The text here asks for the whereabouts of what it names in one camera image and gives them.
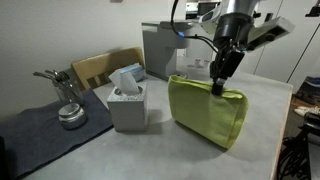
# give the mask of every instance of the gray mat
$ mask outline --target gray mat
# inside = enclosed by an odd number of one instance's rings
[[[87,122],[75,130],[65,130],[58,118],[59,102],[28,109],[13,119],[0,122],[5,140],[9,173],[20,178],[61,157],[113,127],[111,114],[92,90],[83,92]]]

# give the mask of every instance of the white tissue box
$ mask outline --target white tissue box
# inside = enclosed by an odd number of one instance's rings
[[[117,132],[147,130],[147,85],[139,85],[140,93],[128,96],[115,87],[107,103]]]

